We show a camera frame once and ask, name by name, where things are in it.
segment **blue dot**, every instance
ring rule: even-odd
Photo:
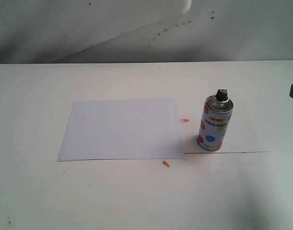
[[[206,136],[206,140],[209,142],[213,142],[215,138],[213,136]]]

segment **spray paint can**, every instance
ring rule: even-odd
[[[198,135],[198,143],[203,149],[217,151],[221,148],[232,112],[233,102],[228,98],[227,90],[218,90],[206,99]]]

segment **white table surface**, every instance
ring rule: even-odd
[[[292,83],[293,61],[0,65],[0,230],[293,229]],[[81,100],[172,97],[195,152],[218,88],[269,152],[57,162]]]

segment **silver spray can top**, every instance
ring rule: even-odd
[[[224,114],[233,109],[233,102],[227,96],[227,90],[218,90],[213,96],[207,98],[207,106],[216,113]]]

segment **white paper sheet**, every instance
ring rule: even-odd
[[[170,98],[74,102],[58,161],[182,159]]]

